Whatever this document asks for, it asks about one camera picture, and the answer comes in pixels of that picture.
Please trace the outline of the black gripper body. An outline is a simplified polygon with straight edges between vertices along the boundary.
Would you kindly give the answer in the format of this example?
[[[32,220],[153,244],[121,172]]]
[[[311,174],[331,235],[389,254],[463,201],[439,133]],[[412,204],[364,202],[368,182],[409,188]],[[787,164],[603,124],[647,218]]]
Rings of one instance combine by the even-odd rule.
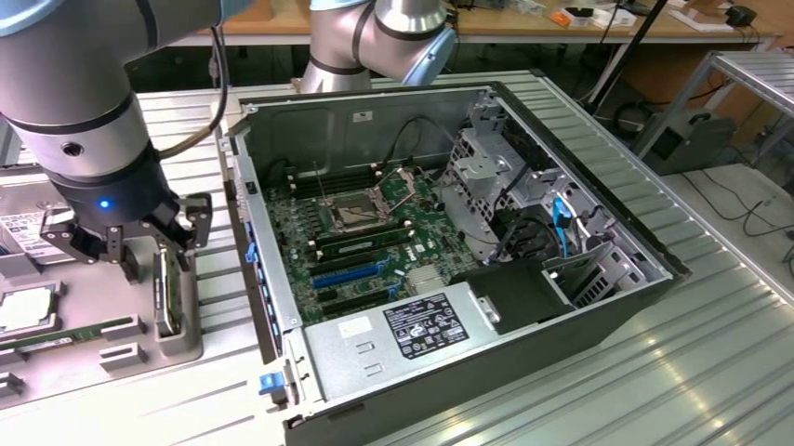
[[[133,162],[109,175],[65,177],[47,172],[56,190],[69,204],[77,223],[104,233],[109,227],[152,220],[160,226],[175,224],[177,196],[168,187],[155,148],[145,148]]]

